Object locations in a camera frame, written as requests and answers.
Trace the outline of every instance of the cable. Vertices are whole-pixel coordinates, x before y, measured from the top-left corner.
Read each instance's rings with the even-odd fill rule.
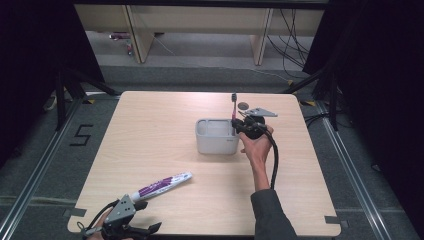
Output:
[[[119,199],[109,203],[108,205],[106,205],[102,210],[100,210],[99,213],[97,213],[97,215],[94,217],[93,221],[91,221],[90,225],[88,225],[87,229],[91,229],[93,228],[93,225],[97,222],[97,219],[109,208],[111,207],[115,207],[116,204],[118,204]]]
[[[283,17],[283,19],[284,19],[284,22],[286,23],[286,26],[287,26],[287,29],[289,30],[289,38],[287,39],[287,44],[290,44],[290,39],[292,38],[292,30],[290,29],[290,27],[289,27],[289,24],[287,23],[287,20],[286,20],[286,18],[284,17],[284,14],[283,14],[283,11],[280,9],[280,13],[281,13],[281,16]],[[287,53],[287,46],[288,45],[286,45],[286,47],[284,48],[284,54],[286,54]]]
[[[281,54],[283,57],[288,58],[291,62],[293,62],[294,64],[296,64],[299,67],[303,67],[303,64],[299,61],[297,61],[295,58],[293,58],[292,56],[288,55],[286,52],[284,52],[283,50],[281,50],[277,44],[275,44],[271,38],[269,36],[267,36],[269,42],[271,43],[271,45],[274,47],[274,49]]]
[[[343,111],[343,110],[337,110],[336,111],[336,114],[345,114],[345,113],[346,112]],[[317,114],[317,115],[304,117],[305,123],[307,123],[306,127],[309,128],[309,126],[311,126],[313,122],[315,122],[318,119],[325,118],[325,117],[330,117],[330,113],[329,112],[323,112],[323,113],[320,113],[320,114]],[[341,124],[338,121],[337,121],[337,124],[339,124],[340,126],[345,127],[345,128],[353,128],[352,126],[347,126],[345,124]]]
[[[292,29],[291,29],[292,37],[293,37],[294,42],[296,43],[299,57],[302,60],[302,63],[305,64],[306,58],[305,58],[305,56],[303,56],[303,53],[300,50],[300,43],[297,41],[295,19],[296,19],[296,9],[292,9]]]
[[[282,39],[281,38],[281,35],[278,35],[278,38],[280,38],[280,40],[285,44],[285,45],[288,45],[289,46],[289,48],[291,48],[291,49],[293,49],[293,50],[296,50],[296,51],[301,51],[302,53],[304,53],[304,54],[309,54],[309,51],[308,50],[299,50],[299,48],[295,48],[295,47],[293,47],[293,46],[291,46],[288,42],[286,42],[286,41],[284,41],[284,39]]]
[[[295,41],[296,46],[298,47],[298,49],[299,48],[302,48],[304,51],[306,51],[307,53],[309,53],[309,50],[306,49],[305,47],[303,47],[302,44],[300,44],[299,41],[297,41],[296,25],[295,25],[296,9],[292,9],[292,28],[291,29],[289,27],[289,24],[287,23],[286,18],[284,17],[284,13],[283,13],[283,10],[282,9],[280,9],[280,13],[281,13],[281,16],[284,19],[284,22],[285,22],[285,24],[287,26],[287,29],[289,30],[290,36],[293,37],[293,40]]]
[[[278,147],[277,144],[274,141],[274,138],[272,137],[271,133],[266,130],[263,131],[264,134],[268,137],[269,141],[272,144],[272,148],[274,149],[274,168],[272,169],[272,176],[271,176],[271,183],[270,183],[270,188],[274,189],[274,185],[275,185],[275,179],[277,178],[277,172],[278,172]]]

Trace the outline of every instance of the black cable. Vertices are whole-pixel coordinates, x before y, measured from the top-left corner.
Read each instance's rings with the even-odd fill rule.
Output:
[[[336,114],[345,114],[346,112],[345,111],[343,111],[343,110],[336,110]],[[315,122],[316,120],[318,120],[318,119],[321,119],[321,118],[325,118],[325,117],[330,117],[330,113],[329,112],[323,112],[323,113],[320,113],[320,114],[317,114],[317,115],[312,115],[312,116],[305,116],[304,117],[304,119],[305,119],[305,123],[308,123],[307,125],[306,125],[306,127],[307,128],[309,128],[309,126],[311,126],[311,124],[313,123],[313,122]],[[337,123],[340,125],[340,126],[342,126],[342,127],[345,127],[345,128],[353,128],[352,126],[347,126],[347,125],[345,125],[345,124],[342,124],[342,123],[340,123],[340,122],[338,122],[337,121]]]
[[[290,36],[292,36],[292,37],[293,37],[293,40],[295,41],[296,45],[297,45],[298,47],[300,47],[300,48],[303,48],[303,50],[304,50],[304,51],[306,51],[307,53],[309,53],[309,50],[308,50],[308,49],[306,49],[306,48],[305,48],[302,44],[300,44],[300,43],[299,43],[299,41],[297,41],[297,35],[296,35],[296,25],[295,25],[295,23],[294,23],[294,20],[295,20],[295,18],[296,18],[296,9],[292,9],[292,25],[293,25],[293,27],[294,27],[294,35],[293,35],[293,29],[290,29],[289,24],[288,24],[288,22],[287,22],[286,18],[284,17],[284,13],[283,13],[283,10],[282,10],[282,9],[280,9],[280,14],[281,14],[281,16],[283,17],[283,20],[284,20],[284,22],[285,22],[285,24],[286,24],[286,26],[287,26],[287,29],[289,30]]]
[[[91,229],[93,228],[93,225],[97,222],[97,219],[109,208],[111,207],[115,207],[116,204],[118,204],[119,199],[117,199],[116,201],[113,201],[111,203],[109,203],[108,205],[106,205],[102,210],[100,210],[99,213],[97,213],[97,215],[94,217],[93,221],[91,221],[90,225],[88,225],[87,229]]]
[[[294,64],[298,65],[298,66],[299,66],[299,67],[301,67],[301,68],[303,68],[302,63],[298,62],[298,61],[297,61],[296,59],[294,59],[292,56],[290,56],[290,55],[288,55],[287,53],[283,52],[283,50],[281,50],[281,49],[280,49],[280,48],[279,48],[276,44],[274,44],[274,42],[271,40],[271,38],[270,38],[269,36],[267,36],[267,37],[268,37],[268,40],[270,41],[271,45],[274,47],[274,49],[275,49],[275,50],[277,50],[277,52],[278,52],[278,53],[280,53],[280,54],[283,56],[283,70],[284,70],[284,72],[285,72],[288,76],[290,76],[290,77],[293,77],[293,78],[302,78],[302,77],[298,77],[298,76],[291,75],[291,74],[287,71],[286,66],[285,66],[285,63],[284,63],[284,59],[288,58],[291,62],[293,62]]]
[[[271,43],[271,45],[274,47],[274,49],[281,54],[283,57],[288,58],[291,62],[293,62],[294,64],[298,65],[299,67],[303,67],[303,64],[299,61],[297,61],[294,57],[288,55],[287,53],[285,53],[283,50],[281,50],[277,44],[275,44],[271,38],[269,36],[267,36],[269,42]]]
[[[272,176],[271,176],[271,183],[270,188],[274,189],[275,185],[275,179],[277,178],[277,172],[278,172],[278,147],[277,144],[274,141],[274,138],[272,137],[271,133],[267,130],[264,131],[264,134],[268,137],[268,140],[272,144],[272,148],[274,149],[274,168],[272,169]]]
[[[296,50],[296,51],[301,51],[304,54],[309,54],[308,50],[302,50],[302,49],[299,50],[297,47],[293,47],[292,45],[288,44],[286,41],[284,41],[283,38],[281,38],[280,35],[278,35],[278,38],[284,43],[284,45],[289,45],[289,48]]]
[[[250,115],[245,115],[245,118],[248,117],[251,120],[253,120],[254,122],[256,122],[256,120],[254,118],[252,118]],[[263,134],[265,134],[265,136],[268,137],[268,140],[271,142],[272,144],[272,148],[274,149],[274,167],[272,169],[272,176],[271,176],[271,181],[270,181],[270,188],[274,189],[274,185],[275,185],[275,179],[277,178],[277,172],[278,172],[278,162],[279,162],[279,156],[278,156],[278,147],[277,147],[277,143],[275,143],[274,138],[272,137],[271,132],[268,130],[268,128],[265,125],[266,130],[264,130],[261,126],[258,127],[258,129],[260,129],[262,131]]]

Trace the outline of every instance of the black curtain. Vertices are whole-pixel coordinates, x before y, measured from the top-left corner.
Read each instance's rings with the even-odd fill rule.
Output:
[[[308,74],[316,73],[328,62],[353,12],[358,7],[356,1],[343,1],[342,4],[340,0],[329,0],[329,5],[332,7],[326,9],[322,15],[303,67],[303,72]]]
[[[0,54],[1,167],[42,113],[63,67],[104,79],[69,1],[3,1]]]
[[[338,77],[352,118],[424,239],[424,2],[369,1]]]

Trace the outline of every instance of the sleeve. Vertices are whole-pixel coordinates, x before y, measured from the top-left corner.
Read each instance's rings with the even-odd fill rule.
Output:
[[[255,214],[255,240],[297,239],[296,232],[283,212],[277,193],[264,189],[250,197]]]

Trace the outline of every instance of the gray carpet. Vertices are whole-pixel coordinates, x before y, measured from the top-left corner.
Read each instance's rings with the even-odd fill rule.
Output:
[[[278,93],[289,86],[279,77],[251,70],[102,67],[102,72],[108,86],[118,91]],[[295,82],[300,81],[288,76],[284,71],[266,71],[266,73],[278,74]],[[305,76],[300,72],[290,74]],[[98,91],[86,84],[84,88],[87,91]],[[310,100],[312,89],[313,84],[299,90],[296,96],[299,100]],[[117,102],[118,100],[98,99],[93,104],[82,104],[79,107],[12,239],[81,239],[77,234],[68,232],[68,218],[63,215],[78,199]],[[304,116],[318,113],[317,107],[313,106],[301,106],[301,110]],[[338,121],[339,134],[367,189],[382,212],[393,239],[419,239],[384,177],[370,167],[372,158],[362,145],[355,129],[343,127],[349,125],[347,116],[339,115]],[[3,218],[7,214],[14,197],[19,195],[25,185],[43,154],[55,125],[54,111],[40,116],[27,141],[21,146],[22,155],[9,159],[5,167],[0,170],[0,217]],[[82,128],[80,132],[91,137],[85,146],[71,146],[84,142],[84,139],[74,136],[81,125],[92,125]],[[335,239],[376,239],[322,120],[311,124],[309,133],[337,215],[342,221],[342,233]]]

